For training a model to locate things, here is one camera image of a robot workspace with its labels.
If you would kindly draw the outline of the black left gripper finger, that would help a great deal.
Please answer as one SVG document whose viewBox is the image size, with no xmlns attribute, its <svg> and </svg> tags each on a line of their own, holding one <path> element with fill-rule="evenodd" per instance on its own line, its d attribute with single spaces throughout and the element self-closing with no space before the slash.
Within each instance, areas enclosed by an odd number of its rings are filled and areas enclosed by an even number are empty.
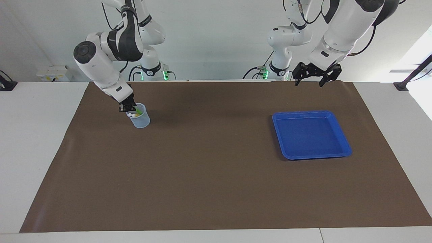
<svg viewBox="0 0 432 243">
<path fill-rule="evenodd" d="M 304 63 L 298 63 L 293 70 L 293 78 L 295 86 L 298 86 L 304 76 L 306 75 L 306 65 Z"/>
<path fill-rule="evenodd" d="M 323 87 L 327 82 L 336 81 L 341 72 L 342 68 L 340 64 L 336 64 L 333 67 L 329 68 L 329 70 L 325 71 L 322 74 L 322 78 L 319 82 L 319 87 Z"/>
</svg>

